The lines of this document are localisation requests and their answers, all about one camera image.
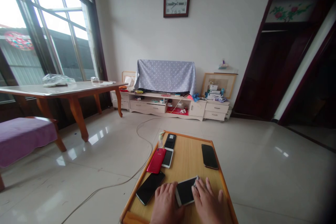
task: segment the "wall clock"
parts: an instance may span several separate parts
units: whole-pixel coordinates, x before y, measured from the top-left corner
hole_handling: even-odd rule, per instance
[[[163,0],[163,17],[179,18],[189,14],[189,0]]]

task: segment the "red mat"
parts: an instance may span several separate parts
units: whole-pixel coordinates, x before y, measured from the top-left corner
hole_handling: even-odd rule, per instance
[[[167,107],[167,113],[170,113],[171,111],[173,111],[173,107]],[[186,113],[181,113],[181,110],[182,108],[176,108],[172,114],[182,114],[182,115],[185,115],[185,116],[188,116],[189,115],[189,111],[186,110]]]

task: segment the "red phone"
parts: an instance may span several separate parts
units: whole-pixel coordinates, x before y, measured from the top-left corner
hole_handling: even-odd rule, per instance
[[[149,166],[147,168],[148,172],[158,174],[160,172],[160,168],[162,165],[162,162],[164,160],[164,156],[166,155],[166,149],[163,148],[157,148],[152,160],[149,163]]]

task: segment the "smartphone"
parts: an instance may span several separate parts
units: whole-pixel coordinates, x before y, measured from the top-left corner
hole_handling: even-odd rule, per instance
[[[156,173],[156,174],[159,173],[163,159],[165,158],[165,155],[166,155],[166,151],[167,150],[163,148],[156,149],[152,157],[152,160],[150,161],[149,166],[147,168],[148,172]]]
[[[203,164],[205,167],[218,170],[218,164],[213,147],[202,144]]]
[[[143,205],[147,205],[153,197],[155,190],[164,180],[165,174],[161,171],[158,174],[152,173],[140,186],[135,195],[139,198]]]
[[[179,207],[194,202],[194,196],[191,190],[191,186],[196,186],[196,180],[198,179],[199,177],[196,176],[194,178],[184,180],[177,184],[175,190],[175,196]]]
[[[171,165],[172,159],[173,159],[174,150],[169,149],[169,148],[165,148],[165,149],[167,151],[166,151],[166,154],[165,154],[165,157],[163,159],[163,162],[162,162],[161,166],[166,167],[166,168],[170,168],[170,165]]]
[[[166,142],[164,143],[165,148],[174,149],[176,135],[168,134]]]

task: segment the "purple stool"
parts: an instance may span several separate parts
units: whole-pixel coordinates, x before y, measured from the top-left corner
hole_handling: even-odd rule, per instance
[[[57,120],[26,117],[0,123],[0,168],[13,164],[30,154],[35,148],[53,141],[60,151],[66,151],[58,134]],[[0,175],[0,192],[4,188]]]

